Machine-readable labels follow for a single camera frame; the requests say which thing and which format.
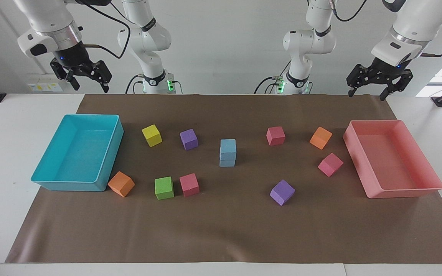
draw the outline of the electrical outlet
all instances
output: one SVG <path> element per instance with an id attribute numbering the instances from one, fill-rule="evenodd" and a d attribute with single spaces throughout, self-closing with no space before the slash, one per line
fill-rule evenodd
<path id="1" fill-rule="evenodd" d="M 63 84 L 66 82 L 63 80 L 49 80 L 47 86 L 51 89 L 52 92 L 63 92 Z"/>
<path id="2" fill-rule="evenodd" d="M 49 82 L 51 79 L 40 79 L 37 83 L 37 87 L 42 89 L 42 92 L 51 92 L 51 88 L 49 87 Z"/>
<path id="3" fill-rule="evenodd" d="M 42 92 L 42 87 L 38 86 L 39 79 L 30 79 L 26 82 L 26 85 L 29 87 L 32 92 Z"/>

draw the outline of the stacked blue cubes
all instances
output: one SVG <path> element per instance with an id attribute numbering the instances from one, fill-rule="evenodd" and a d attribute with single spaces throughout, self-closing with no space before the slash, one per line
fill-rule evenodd
<path id="1" fill-rule="evenodd" d="M 219 148 L 219 166 L 234 167 L 236 161 L 236 140 L 223 139 Z"/>

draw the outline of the pink cube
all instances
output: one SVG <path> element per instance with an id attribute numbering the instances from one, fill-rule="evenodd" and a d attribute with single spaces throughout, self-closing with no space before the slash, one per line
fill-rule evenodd
<path id="1" fill-rule="evenodd" d="M 323 171 L 326 176 L 330 177 L 342 166 L 342 164 L 344 164 L 344 162 L 342 162 L 339 157 L 330 153 L 330 155 L 323 159 L 318 168 Z"/>
<path id="2" fill-rule="evenodd" d="M 195 173 L 180 177 L 180 185 L 182 186 L 185 197 L 199 193 L 199 183 L 197 182 Z"/>
<path id="3" fill-rule="evenodd" d="M 272 127 L 267 130 L 267 141 L 270 146 L 282 145 L 286 139 L 286 135 L 282 127 Z"/>

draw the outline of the white table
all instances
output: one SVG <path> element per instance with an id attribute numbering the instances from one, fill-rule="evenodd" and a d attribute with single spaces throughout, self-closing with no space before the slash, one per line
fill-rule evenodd
<path id="1" fill-rule="evenodd" d="M 442 265 L 348 264 L 2 264 L 39 186 L 30 175 L 63 115 L 83 95 L 10 94 L 0 103 L 0 275 L 442 275 Z M 442 108 L 428 98 L 388 98 L 442 180 Z"/>

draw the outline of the pink tray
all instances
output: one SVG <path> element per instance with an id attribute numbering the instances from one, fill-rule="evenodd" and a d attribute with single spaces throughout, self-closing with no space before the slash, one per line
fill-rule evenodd
<path id="1" fill-rule="evenodd" d="M 370 199 L 423 196 L 442 189 L 403 121 L 351 121 L 344 141 Z"/>

